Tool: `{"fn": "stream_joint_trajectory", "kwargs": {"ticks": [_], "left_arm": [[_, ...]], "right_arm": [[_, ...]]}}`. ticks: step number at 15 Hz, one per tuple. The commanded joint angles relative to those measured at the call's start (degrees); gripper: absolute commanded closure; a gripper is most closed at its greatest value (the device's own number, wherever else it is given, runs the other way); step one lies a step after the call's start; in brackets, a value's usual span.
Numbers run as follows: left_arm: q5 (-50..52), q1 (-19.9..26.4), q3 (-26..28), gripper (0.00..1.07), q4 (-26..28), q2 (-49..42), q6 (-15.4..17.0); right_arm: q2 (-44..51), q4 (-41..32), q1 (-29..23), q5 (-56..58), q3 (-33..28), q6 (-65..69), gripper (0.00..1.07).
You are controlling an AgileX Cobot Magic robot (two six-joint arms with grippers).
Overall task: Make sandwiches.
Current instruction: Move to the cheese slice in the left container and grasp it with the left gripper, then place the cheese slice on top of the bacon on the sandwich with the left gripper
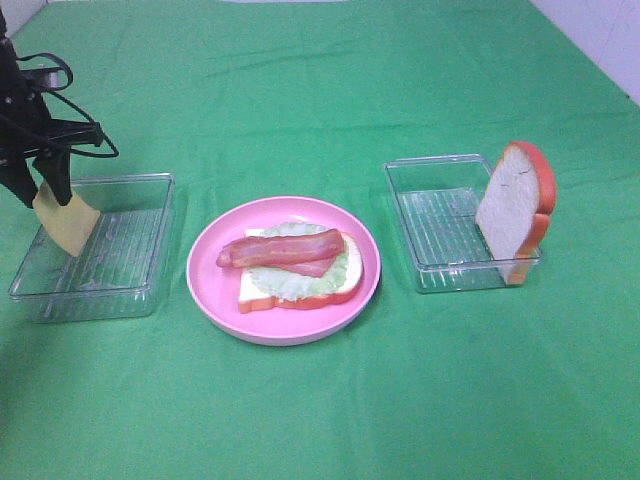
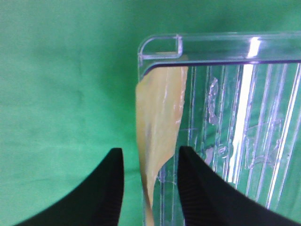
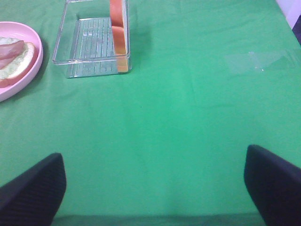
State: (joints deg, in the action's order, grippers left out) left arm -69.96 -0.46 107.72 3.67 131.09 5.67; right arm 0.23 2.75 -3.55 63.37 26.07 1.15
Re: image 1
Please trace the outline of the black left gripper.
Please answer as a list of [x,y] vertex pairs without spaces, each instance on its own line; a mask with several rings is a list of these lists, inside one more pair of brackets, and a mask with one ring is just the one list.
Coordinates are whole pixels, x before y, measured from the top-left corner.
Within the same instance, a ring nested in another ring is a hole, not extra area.
[[[63,89],[35,91],[22,77],[22,70],[58,68]],[[102,158],[102,152],[79,150],[79,145],[99,147],[104,143],[104,131],[99,122],[60,94],[74,80],[71,68],[51,53],[37,53],[20,57],[11,44],[1,46],[1,151],[32,158],[33,166],[51,188],[57,203],[69,204],[70,157],[77,154]],[[45,102],[46,94],[54,96],[83,119],[54,118]],[[1,160],[1,184],[11,191],[27,208],[33,207],[38,193],[24,160]]]

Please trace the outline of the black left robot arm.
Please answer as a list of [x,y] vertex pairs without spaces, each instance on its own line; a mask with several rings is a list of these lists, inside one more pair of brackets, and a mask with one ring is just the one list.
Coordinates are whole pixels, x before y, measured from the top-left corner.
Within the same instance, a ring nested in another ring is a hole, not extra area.
[[[1,184],[31,208],[38,187],[27,160],[40,173],[58,205],[71,202],[70,158],[114,158],[119,152],[99,122],[60,94],[74,75],[60,57],[41,52],[19,56],[1,20]],[[84,119],[53,117],[43,98],[50,94]]]

